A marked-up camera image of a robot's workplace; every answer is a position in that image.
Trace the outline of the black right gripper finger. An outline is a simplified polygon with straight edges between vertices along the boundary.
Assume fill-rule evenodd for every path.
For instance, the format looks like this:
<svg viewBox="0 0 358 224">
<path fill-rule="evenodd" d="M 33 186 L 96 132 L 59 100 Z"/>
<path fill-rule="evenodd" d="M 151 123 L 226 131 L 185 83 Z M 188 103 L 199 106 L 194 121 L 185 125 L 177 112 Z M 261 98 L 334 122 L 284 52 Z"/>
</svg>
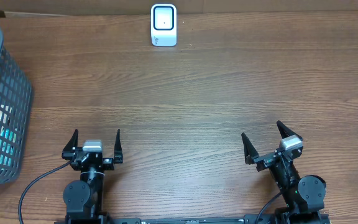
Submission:
<svg viewBox="0 0 358 224">
<path fill-rule="evenodd" d="M 259 153 L 256 151 L 255 147 L 245 133 L 241 134 L 241 138 L 244 145 L 245 163 L 248 165 L 254 164 L 256 158 L 259 157 Z"/>
<path fill-rule="evenodd" d="M 303 140 L 303 138 L 297 134 L 296 132 L 292 131 L 290 128 L 288 128 L 287 126 L 285 126 L 280 120 L 277 121 L 277 128 L 280 132 L 280 135 L 282 137 L 282 139 L 284 138 L 288 138 L 290 136 L 297 136 L 301 141 Z"/>
</svg>

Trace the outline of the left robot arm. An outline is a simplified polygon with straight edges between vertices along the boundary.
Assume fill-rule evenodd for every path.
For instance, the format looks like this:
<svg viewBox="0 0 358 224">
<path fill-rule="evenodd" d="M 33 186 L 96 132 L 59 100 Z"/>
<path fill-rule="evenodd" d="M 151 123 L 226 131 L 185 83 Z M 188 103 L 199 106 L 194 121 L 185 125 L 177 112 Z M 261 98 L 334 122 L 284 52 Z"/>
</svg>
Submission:
<svg viewBox="0 0 358 224">
<path fill-rule="evenodd" d="M 80 147 L 76 130 L 63 148 L 62 158 L 80 172 L 80 178 L 70 182 L 63 191 L 67 208 L 65 223 L 112 223 L 109 213 L 103 211 L 103 189 L 105 172 L 123 163 L 120 132 L 116 134 L 113 157 L 103 156 L 100 140 L 86 140 Z"/>
</svg>

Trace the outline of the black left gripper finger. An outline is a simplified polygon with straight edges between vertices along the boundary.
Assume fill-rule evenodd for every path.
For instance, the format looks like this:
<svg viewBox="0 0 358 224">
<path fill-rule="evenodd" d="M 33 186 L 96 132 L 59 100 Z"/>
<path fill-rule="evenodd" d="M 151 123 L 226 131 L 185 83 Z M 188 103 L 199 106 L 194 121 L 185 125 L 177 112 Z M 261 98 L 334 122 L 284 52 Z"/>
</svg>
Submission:
<svg viewBox="0 0 358 224">
<path fill-rule="evenodd" d="M 62 158 L 64 160 L 73 160 L 76 158 L 76 150 L 78 147 L 78 130 L 75 129 L 71 139 L 68 141 L 62 151 Z"/>
<path fill-rule="evenodd" d="M 116 140 L 114 143 L 114 163 L 122 164 L 123 163 L 123 152 L 120 140 L 120 129 L 117 130 Z"/>
</svg>

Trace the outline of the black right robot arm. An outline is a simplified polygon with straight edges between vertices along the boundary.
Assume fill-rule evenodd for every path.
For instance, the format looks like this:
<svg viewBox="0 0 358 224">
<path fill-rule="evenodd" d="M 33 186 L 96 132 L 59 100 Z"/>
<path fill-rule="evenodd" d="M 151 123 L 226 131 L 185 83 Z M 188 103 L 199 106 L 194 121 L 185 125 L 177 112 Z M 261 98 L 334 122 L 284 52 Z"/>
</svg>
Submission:
<svg viewBox="0 0 358 224">
<path fill-rule="evenodd" d="M 329 224 L 324 208 L 326 182 L 318 175 L 300 177 L 293 161 L 303 151 L 303 138 L 277 121 L 282 137 L 279 147 L 264 156 L 259 155 L 245 133 L 241 134 L 245 163 L 257 170 L 268 169 L 279 193 L 273 196 L 257 215 L 245 215 L 245 223 Z"/>
</svg>

